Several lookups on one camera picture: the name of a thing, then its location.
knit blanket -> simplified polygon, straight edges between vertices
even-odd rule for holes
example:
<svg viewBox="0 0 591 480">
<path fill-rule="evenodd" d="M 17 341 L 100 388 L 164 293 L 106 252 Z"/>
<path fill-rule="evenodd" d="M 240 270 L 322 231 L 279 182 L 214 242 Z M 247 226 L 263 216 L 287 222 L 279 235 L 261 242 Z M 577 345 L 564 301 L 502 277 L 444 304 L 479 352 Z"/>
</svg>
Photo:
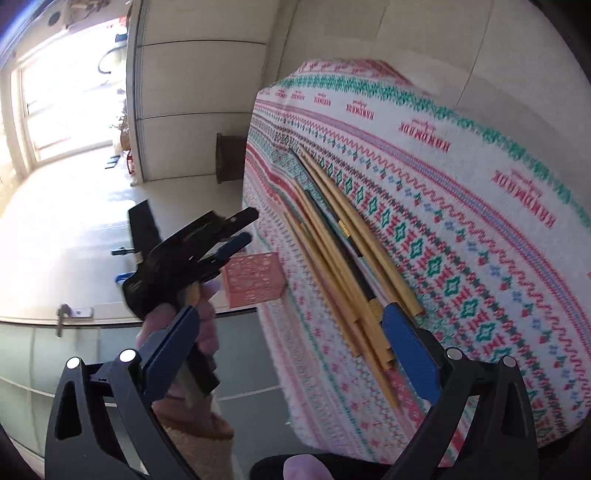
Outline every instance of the knit blanket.
<svg viewBox="0 0 591 480">
<path fill-rule="evenodd" d="M 523 145 L 439 106 L 389 65 L 315 60 L 259 92 L 243 190 L 244 204 L 260 211 L 251 252 L 277 251 L 288 280 L 258 311 L 298 437 L 392 463 L 429 405 L 399 368 L 389 379 L 402 408 L 386 402 L 284 225 L 282 202 L 298 210 L 292 182 L 313 189 L 290 153 L 296 142 L 387 249 L 425 307 L 419 326 L 472 359 L 515 357 L 539 445 L 575 429 L 591 407 L 588 213 Z"/>
</svg>

green diamond pattern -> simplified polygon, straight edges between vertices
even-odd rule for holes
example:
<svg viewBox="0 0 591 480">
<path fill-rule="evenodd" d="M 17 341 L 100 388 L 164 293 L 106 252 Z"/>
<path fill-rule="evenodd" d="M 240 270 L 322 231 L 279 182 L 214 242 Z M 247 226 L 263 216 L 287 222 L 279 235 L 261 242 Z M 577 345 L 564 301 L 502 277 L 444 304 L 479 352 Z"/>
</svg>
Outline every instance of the green diamond pattern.
<svg viewBox="0 0 591 480">
<path fill-rule="evenodd" d="M 380 226 L 382 228 L 386 228 L 386 226 L 388 226 L 388 224 L 390 223 L 390 209 L 386 208 L 384 210 L 384 212 L 382 213 L 382 220 L 380 221 Z"/>
<path fill-rule="evenodd" d="M 432 258 L 427 262 L 427 276 L 432 277 L 441 271 L 441 257 Z"/>
<path fill-rule="evenodd" d="M 494 323 L 483 323 L 478 329 L 476 334 L 477 342 L 489 342 L 492 339 L 492 332 L 495 330 L 496 324 Z"/>
<path fill-rule="evenodd" d="M 455 295 L 460 291 L 460 277 L 450 278 L 445 282 L 445 290 L 443 293 L 448 297 L 449 295 Z"/>
<path fill-rule="evenodd" d="M 478 300 L 466 300 L 462 305 L 462 312 L 460 316 L 465 319 L 468 317 L 473 317 L 476 314 L 476 309 L 478 308 Z"/>
<path fill-rule="evenodd" d="M 394 236 L 394 240 L 399 242 L 406 237 L 406 223 L 401 223 L 396 227 L 396 235 Z"/>
<path fill-rule="evenodd" d="M 359 187 L 359 190 L 357 190 L 357 196 L 355 197 L 355 201 L 357 203 L 361 203 L 363 201 L 364 196 L 365 192 L 363 191 L 363 187 Z"/>
<path fill-rule="evenodd" d="M 423 239 L 417 238 L 410 244 L 410 258 L 417 258 L 423 254 Z"/>
<path fill-rule="evenodd" d="M 374 197 L 369 201 L 368 214 L 373 215 L 378 210 L 378 198 Z"/>
</svg>

hand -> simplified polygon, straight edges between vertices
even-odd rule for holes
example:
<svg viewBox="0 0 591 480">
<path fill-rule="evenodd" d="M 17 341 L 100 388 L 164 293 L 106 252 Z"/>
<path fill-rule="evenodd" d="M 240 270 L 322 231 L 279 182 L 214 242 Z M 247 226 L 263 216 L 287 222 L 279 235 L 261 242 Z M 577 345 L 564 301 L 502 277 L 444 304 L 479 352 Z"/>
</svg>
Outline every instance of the hand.
<svg viewBox="0 0 591 480">
<path fill-rule="evenodd" d="M 219 282 L 212 280 L 201 286 L 200 300 L 196 305 L 201 320 L 199 336 L 196 338 L 197 347 L 205 355 L 213 355 L 219 349 L 217 329 L 215 324 L 215 308 L 209 299 L 219 290 Z M 136 338 L 140 347 L 150 333 L 166 328 L 176 317 L 177 312 L 169 303 L 158 305 L 146 315 L 142 329 Z M 166 396 L 152 404 L 154 413 L 160 422 L 174 429 L 191 433 L 198 437 L 232 438 L 234 431 L 227 422 L 211 412 L 211 396 L 198 401 L 192 407 L 185 402 L 185 392 L 176 382 L 173 382 Z"/>
</svg>

white wall tile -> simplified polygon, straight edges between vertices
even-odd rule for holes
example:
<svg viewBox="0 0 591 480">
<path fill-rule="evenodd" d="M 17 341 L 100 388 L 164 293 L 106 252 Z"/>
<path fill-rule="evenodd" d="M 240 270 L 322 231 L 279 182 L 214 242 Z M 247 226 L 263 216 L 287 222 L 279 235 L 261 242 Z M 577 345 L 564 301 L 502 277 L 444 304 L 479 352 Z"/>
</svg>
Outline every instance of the white wall tile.
<svg viewBox="0 0 591 480">
<path fill-rule="evenodd" d="M 39 395 L 39 393 L 31 392 L 31 400 L 33 402 L 33 420 L 35 423 L 35 432 L 37 434 L 37 439 L 39 440 L 39 451 L 35 453 L 45 456 L 47 424 L 49 424 L 51 407 L 53 406 L 53 397 L 46 397 L 45 395 Z"/>
<path fill-rule="evenodd" d="M 97 362 L 99 330 L 65 328 L 61 337 L 55 328 L 37 327 L 33 345 L 33 378 L 35 390 L 55 394 L 61 372 L 69 358 L 79 356 L 86 365 Z"/>
<path fill-rule="evenodd" d="M 33 328 L 0 323 L 0 377 L 31 386 Z"/>
<path fill-rule="evenodd" d="M 412 50 L 470 72 L 491 3 L 492 0 L 392 0 L 376 42 Z"/>
<path fill-rule="evenodd" d="M 267 58 L 263 72 L 262 87 L 266 87 L 277 80 L 281 58 L 287 41 L 291 22 L 296 13 L 299 0 L 282 0 L 277 10 L 277 17 L 269 43 L 267 44 Z"/>
<path fill-rule="evenodd" d="M 250 113 L 176 115 L 142 120 L 146 180 L 215 173 L 216 135 L 248 134 Z"/>
<path fill-rule="evenodd" d="M 528 0 L 495 0 L 474 74 L 591 150 L 591 85 L 544 14 Z"/>
<path fill-rule="evenodd" d="M 142 47 L 139 117 L 252 112 L 265 53 L 264 45 L 232 41 Z"/>
<path fill-rule="evenodd" d="M 279 0 L 150 0 L 144 44 L 221 39 L 266 43 Z"/>
<path fill-rule="evenodd" d="M 38 452 L 31 415 L 31 392 L 0 380 L 0 423 L 8 436 L 33 452 Z"/>
<path fill-rule="evenodd" d="M 459 110 L 518 141 L 573 191 L 577 201 L 591 210 L 588 162 L 571 141 L 533 109 L 473 74 Z"/>
</svg>

tiled wall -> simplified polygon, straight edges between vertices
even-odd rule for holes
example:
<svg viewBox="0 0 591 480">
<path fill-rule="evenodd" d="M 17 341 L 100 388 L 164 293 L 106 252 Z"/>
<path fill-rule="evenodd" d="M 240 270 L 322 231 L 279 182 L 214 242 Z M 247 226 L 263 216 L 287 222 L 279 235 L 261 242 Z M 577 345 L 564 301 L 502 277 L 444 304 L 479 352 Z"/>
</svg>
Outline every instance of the tiled wall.
<svg viewBox="0 0 591 480">
<path fill-rule="evenodd" d="M 139 327 L 54 328 L 0 323 L 0 423 L 27 449 L 43 456 L 53 395 L 66 361 L 110 361 L 135 347 Z M 115 433 L 132 464 L 139 465 L 115 408 L 109 408 Z"/>
<path fill-rule="evenodd" d="M 438 103 L 515 138 L 591 209 L 586 133 L 591 85 L 529 0 L 284 0 L 282 5 L 279 12 L 291 15 L 291 23 L 287 39 L 273 35 L 279 46 L 269 46 L 274 57 L 268 59 L 266 85 L 311 58 L 385 60 Z M 277 28 L 287 23 L 283 19 Z M 282 52 L 279 62 L 276 50 Z"/>
</svg>

